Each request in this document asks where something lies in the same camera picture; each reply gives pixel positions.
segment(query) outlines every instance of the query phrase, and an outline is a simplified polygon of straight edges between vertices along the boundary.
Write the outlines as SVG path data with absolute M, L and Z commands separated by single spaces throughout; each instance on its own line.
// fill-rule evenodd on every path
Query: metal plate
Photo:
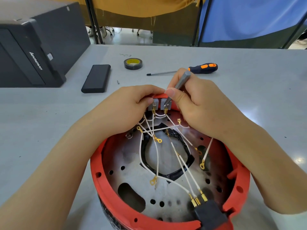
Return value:
M 182 115 L 178 111 L 171 110 L 168 113 L 175 124 L 177 124 L 178 118 L 183 120 Z M 155 119 L 154 125 L 157 126 L 161 122 L 167 126 L 172 126 L 172 123 L 167 121 L 167 118 Z M 182 121 L 181 124 L 188 126 L 185 121 Z M 146 122 L 143 123 L 143 126 L 148 128 Z M 202 145 L 206 149 L 209 145 L 211 138 L 195 129 L 179 127 L 179 130 L 195 147 Z M 180 165 L 171 147 L 169 138 L 161 130 L 156 131 L 155 135 L 157 138 L 162 139 L 162 143 L 157 143 L 159 150 L 159 172 L 169 174 L 178 170 Z M 189 196 L 183 189 L 173 183 L 169 184 L 161 178 L 157 180 L 156 189 L 150 185 L 149 181 L 153 179 L 153 175 L 140 165 L 140 137 L 140 131 L 134 127 L 128 132 L 110 137 L 105 144 L 102 150 L 102 163 L 111 187 L 118 194 L 118 187 L 122 183 L 128 183 L 145 200 L 146 206 L 142 214 L 146 216 L 169 222 L 193 220 L 193 206 Z M 171 137 L 171 140 L 177 152 L 186 160 L 187 155 L 182 144 L 178 139 Z M 189 144 L 188 147 L 195 158 L 195 161 L 190 166 L 191 173 L 207 198 L 214 199 L 222 207 L 233 188 L 233 182 L 227 178 L 227 174 L 232 171 L 232 164 L 225 146 L 222 142 L 213 140 L 209 151 L 209 171 L 203 171 L 199 167 L 203 155 L 199 156 L 198 152 Z M 146 160 L 152 168 L 157 169 L 157 152 L 152 139 L 146 148 Z M 190 175 L 188 175 L 188 178 L 194 193 L 199 195 Z M 177 179 L 176 182 L 189 189 L 184 175 Z

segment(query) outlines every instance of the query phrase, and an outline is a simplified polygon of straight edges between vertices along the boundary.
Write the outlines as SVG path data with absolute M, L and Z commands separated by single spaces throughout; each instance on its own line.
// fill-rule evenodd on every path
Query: gray terminal block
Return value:
M 164 110 L 164 103 L 166 101 L 166 98 L 161 98 L 161 110 Z M 172 106 L 172 101 L 170 101 L 168 104 L 167 104 L 167 109 L 170 110 L 171 109 L 171 106 Z
M 148 110 L 149 110 L 149 111 L 152 111 L 153 106 L 155 107 L 156 110 L 158 109 L 158 106 L 159 106 L 159 99 L 154 98 L 153 101 L 154 101 L 154 102 L 153 102 L 152 104 L 150 104 L 149 107 L 148 107 Z

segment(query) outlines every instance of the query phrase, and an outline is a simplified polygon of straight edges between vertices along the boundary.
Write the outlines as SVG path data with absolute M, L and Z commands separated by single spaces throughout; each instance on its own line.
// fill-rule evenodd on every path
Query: black computer case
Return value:
M 79 3 L 0 0 L 0 87 L 60 87 L 89 45 Z

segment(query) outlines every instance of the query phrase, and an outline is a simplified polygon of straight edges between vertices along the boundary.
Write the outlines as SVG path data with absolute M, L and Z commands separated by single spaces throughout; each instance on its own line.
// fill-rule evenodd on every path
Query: black plug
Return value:
M 214 230 L 228 222 L 227 216 L 221 212 L 214 200 L 208 200 L 194 208 L 202 230 Z

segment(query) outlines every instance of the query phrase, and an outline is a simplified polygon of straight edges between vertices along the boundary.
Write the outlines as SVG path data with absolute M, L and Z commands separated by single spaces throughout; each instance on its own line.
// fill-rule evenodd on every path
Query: left hand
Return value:
M 146 108 L 153 103 L 151 94 L 164 93 L 154 85 L 121 87 L 98 104 L 87 115 L 106 137 L 133 128 L 140 121 Z

